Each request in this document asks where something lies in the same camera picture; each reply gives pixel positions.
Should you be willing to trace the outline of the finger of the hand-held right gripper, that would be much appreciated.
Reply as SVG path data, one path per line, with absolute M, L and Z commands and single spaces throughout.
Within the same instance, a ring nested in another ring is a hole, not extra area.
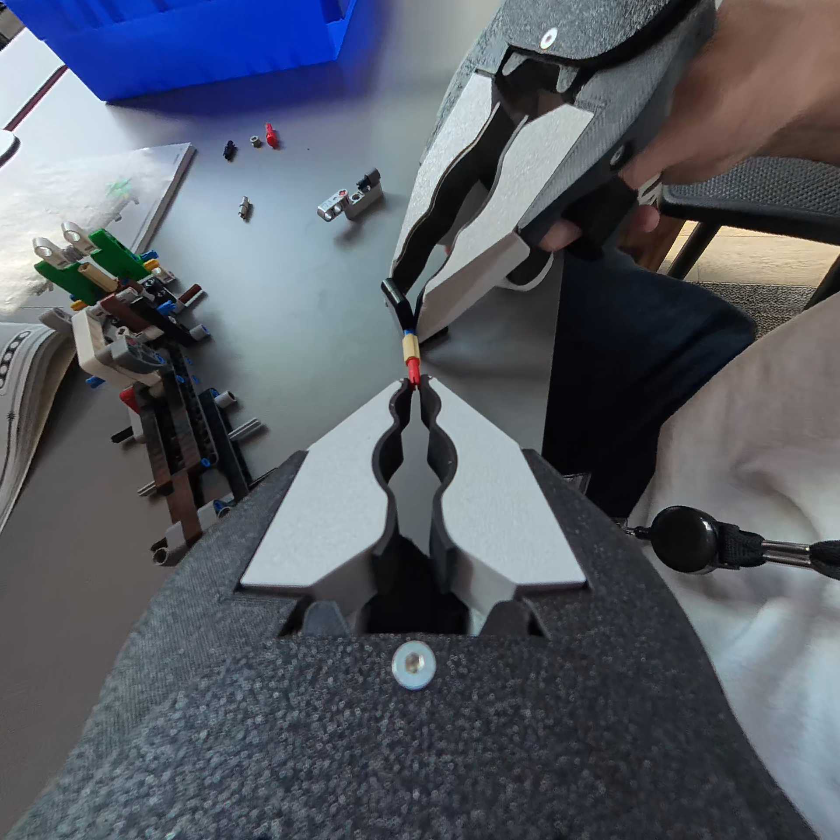
M 445 329 L 529 257 L 518 225 L 592 118 L 591 111 L 563 105 L 515 133 L 489 198 L 423 289 L 419 341 Z
M 458 95 L 419 167 L 392 262 L 403 295 L 451 228 L 469 249 L 508 245 L 529 210 L 529 95 L 512 77 L 474 73 Z

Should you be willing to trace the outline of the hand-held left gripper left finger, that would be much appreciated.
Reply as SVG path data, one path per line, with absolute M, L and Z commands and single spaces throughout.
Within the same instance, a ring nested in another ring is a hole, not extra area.
M 350 621 L 396 582 L 404 537 L 390 479 L 403 463 L 408 380 L 312 444 L 239 579 L 248 595 L 335 602 Z

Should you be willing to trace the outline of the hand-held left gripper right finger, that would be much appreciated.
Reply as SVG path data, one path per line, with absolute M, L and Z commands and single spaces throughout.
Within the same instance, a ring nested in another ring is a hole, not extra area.
M 458 602 L 458 634 L 477 634 L 494 607 L 586 592 L 576 559 L 529 456 L 439 379 L 419 387 L 427 462 L 439 481 L 428 557 L 437 588 Z

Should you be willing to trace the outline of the black angled lego beam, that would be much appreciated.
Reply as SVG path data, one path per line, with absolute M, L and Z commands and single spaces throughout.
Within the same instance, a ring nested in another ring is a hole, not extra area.
M 396 288 L 391 278 L 383 280 L 381 290 L 400 333 L 415 333 L 417 317 L 410 301 Z

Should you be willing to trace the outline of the light grey lego subassembly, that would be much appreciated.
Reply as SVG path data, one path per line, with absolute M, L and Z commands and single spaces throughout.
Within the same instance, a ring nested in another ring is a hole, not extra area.
M 326 222 L 344 215 L 356 219 L 384 196 L 378 169 L 366 173 L 352 190 L 340 190 L 318 205 L 318 215 Z

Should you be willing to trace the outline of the partly built lego model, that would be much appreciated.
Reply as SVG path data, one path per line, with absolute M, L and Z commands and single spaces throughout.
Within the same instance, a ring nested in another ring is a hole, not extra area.
M 152 481 L 139 494 L 162 497 L 171 518 L 152 559 L 176 565 L 256 487 L 239 443 L 263 425 L 234 427 L 235 395 L 204 388 L 194 371 L 187 352 L 210 332 L 183 316 L 201 286 L 173 290 L 177 280 L 155 252 L 135 253 L 104 228 L 66 222 L 61 233 L 64 246 L 33 239 L 35 269 L 70 295 L 72 313 L 53 309 L 40 320 L 71 331 L 90 388 L 119 391 L 130 425 L 112 441 L 145 447 Z

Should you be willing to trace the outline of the open lego instruction booklet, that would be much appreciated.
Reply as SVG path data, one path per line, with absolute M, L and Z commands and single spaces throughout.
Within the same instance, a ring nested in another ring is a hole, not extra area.
M 28 165 L 18 154 L 1 187 L 1 525 L 6 524 L 74 354 L 71 333 L 39 315 L 69 303 L 35 269 L 33 239 L 67 246 L 60 226 L 104 228 L 132 252 L 149 243 L 194 153 L 171 144 L 64 163 Z

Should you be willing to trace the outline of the person's right hand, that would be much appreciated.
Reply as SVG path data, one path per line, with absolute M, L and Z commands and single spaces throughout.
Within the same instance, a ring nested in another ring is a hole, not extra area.
M 838 165 L 839 2 L 724 1 L 654 139 L 621 171 L 638 189 L 704 182 L 745 159 Z

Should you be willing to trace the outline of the person's dark trouser leg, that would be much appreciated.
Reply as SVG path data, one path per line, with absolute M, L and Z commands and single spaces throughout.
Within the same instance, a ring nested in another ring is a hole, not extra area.
M 588 475 L 588 498 L 627 518 L 654 474 L 661 427 L 756 333 L 716 293 L 620 251 L 565 255 L 542 457 Z

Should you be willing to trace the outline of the black mesh office chair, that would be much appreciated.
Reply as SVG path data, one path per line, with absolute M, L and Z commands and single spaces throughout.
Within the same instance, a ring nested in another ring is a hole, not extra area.
M 839 169 L 784 157 L 752 157 L 691 185 L 665 185 L 659 210 L 697 223 L 668 276 L 683 280 L 720 228 L 839 245 Z

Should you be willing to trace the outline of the person's white shirt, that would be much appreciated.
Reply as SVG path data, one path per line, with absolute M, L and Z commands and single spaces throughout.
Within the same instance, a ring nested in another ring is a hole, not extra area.
M 740 353 L 663 426 L 632 525 L 700 509 L 766 539 L 839 536 L 839 300 Z M 822 838 L 839 835 L 839 583 L 809 570 L 684 575 L 644 547 L 756 753 Z

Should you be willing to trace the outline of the blue plastic bin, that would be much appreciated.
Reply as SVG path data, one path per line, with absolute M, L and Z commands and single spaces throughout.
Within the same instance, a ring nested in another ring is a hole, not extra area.
M 355 1 L 8 1 L 102 101 L 336 60 Z

